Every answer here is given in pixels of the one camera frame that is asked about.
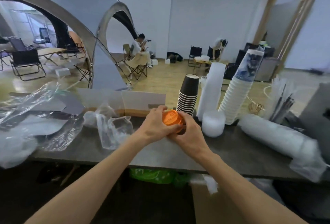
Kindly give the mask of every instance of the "stack of black paper cups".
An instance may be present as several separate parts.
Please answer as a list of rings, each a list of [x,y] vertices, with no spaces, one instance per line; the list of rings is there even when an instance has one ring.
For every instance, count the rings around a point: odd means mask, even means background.
[[[177,111],[193,116],[198,96],[199,78],[194,74],[187,74],[179,91]]]

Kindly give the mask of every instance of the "hand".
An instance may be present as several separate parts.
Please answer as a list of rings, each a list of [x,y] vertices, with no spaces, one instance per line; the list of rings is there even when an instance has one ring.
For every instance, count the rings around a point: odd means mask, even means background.
[[[181,129],[180,125],[166,126],[162,121],[163,111],[166,106],[159,106],[157,109],[151,109],[141,127],[134,133],[139,134],[142,139],[146,140],[145,145],[156,142],[165,136],[177,132]]]
[[[176,142],[182,150],[198,162],[202,154],[212,151],[205,142],[201,127],[184,112],[178,112],[186,122],[186,132],[183,135],[170,134],[168,137]]]

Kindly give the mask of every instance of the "beige folding chair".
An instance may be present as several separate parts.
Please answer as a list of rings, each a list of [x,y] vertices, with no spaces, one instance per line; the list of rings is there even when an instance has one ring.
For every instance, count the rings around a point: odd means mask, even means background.
[[[138,80],[142,74],[147,77],[148,60],[150,60],[149,52],[138,52],[132,60],[127,60],[125,63],[131,70],[128,76],[134,75],[136,80]]]
[[[132,59],[132,54],[131,54],[131,49],[129,48],[129,44],[124,44],[123,45],[123,52],[127,54],[127,59],[131,60]]]

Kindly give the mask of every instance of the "gray countertop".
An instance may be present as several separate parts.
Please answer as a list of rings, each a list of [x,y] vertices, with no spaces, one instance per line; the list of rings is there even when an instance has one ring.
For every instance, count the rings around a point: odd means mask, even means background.
[[[144,118],[139,117],[132,117],[131,119],[135,129],[142,124],[143,120]],[[220,137],[205,137],[205,140],[214,153],[245,177],[303,179],[302,176],[289,168],[290,158],[251,139],[239,127],[226,126]],[[110,153],[111,151],[102,149],[97,129],[84,127],[64,151],[38,150],[32,154],[30,159],[96,164]],[[204,168],[166,138],[145,147],[133,159],[130,166],[206,173]]]

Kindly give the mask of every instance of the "tent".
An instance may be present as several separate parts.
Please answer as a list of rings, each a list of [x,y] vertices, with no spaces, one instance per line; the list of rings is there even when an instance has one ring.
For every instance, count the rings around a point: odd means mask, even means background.
[[[118,0],[21,1],[33,5],[36,9],[40,8],[40,12],[46,11],[70,26],[80,36],[92,63],[91,88],[126,89],[126,84],[108,52],[106,41],[106,30],[112,17],[120,21],[133,38],[137,38],[132,16],[124,3]]]

